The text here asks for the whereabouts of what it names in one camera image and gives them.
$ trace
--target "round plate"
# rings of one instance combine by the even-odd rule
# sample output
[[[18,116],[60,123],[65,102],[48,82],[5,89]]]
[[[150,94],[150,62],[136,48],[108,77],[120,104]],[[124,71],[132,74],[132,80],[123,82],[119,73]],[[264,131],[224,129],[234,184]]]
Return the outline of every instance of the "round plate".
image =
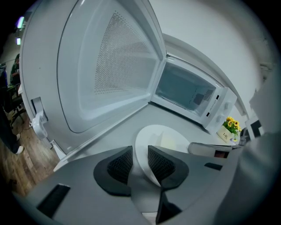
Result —
[[[150,125],[144,127],[137,135],[135,151],[137,161],[145,175],[157,186],[159,182],[148,165],[148,145],[161,146],[163,148],[188,153],[190,142],[179,132],[162,125]]]

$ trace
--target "white shoe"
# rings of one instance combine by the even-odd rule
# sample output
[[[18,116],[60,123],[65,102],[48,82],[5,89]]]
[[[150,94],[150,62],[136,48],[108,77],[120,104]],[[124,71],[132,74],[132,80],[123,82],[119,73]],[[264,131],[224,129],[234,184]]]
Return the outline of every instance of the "white shoe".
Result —
[[[21,138],[21,134],[17,134],[17,141]]]
[[[19,146],[16,154],[21,154],[25,148],[23,146]]]

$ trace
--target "potted plant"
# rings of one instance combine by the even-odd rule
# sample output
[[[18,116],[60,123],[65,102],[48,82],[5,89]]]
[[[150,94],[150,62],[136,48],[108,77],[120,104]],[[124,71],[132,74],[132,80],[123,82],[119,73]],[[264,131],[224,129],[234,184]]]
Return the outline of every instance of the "potted plant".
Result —
[[[239,122],[229,116],[226,121],[224,121],[217,134],[221,139],[228,143],[231,139],[235,142],[235,137],[240,131],[241,128],[239,127]]]

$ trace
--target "microwave door handle latch slot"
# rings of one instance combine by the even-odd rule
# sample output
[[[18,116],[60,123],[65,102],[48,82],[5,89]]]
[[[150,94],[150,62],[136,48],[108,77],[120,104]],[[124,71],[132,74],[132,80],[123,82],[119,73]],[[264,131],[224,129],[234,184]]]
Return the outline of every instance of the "microwave door handle latch slot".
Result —
[[[32,103],[36,112],[36,116],[32,119],[32,126],[39,139],[42,140],[48,136],[43,125],[47,122],[47,117],[45,115],[40,97],[33,99]]]

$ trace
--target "microwave knob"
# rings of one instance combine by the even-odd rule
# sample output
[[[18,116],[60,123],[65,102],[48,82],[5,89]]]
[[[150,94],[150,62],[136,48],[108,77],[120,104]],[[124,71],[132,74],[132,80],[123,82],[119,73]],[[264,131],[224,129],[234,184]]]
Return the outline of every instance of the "microwave knob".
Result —
[[[219,116],[216,118],[216,122],[219,123],[222,119],[223,119],[223,115],[219,115]]]
[[[225,110],[228,110],[228,109],[229,109],[229,107],[230,107],[230,102],[225,103],[225,105],[224,105],[224,109],[225,109]]]

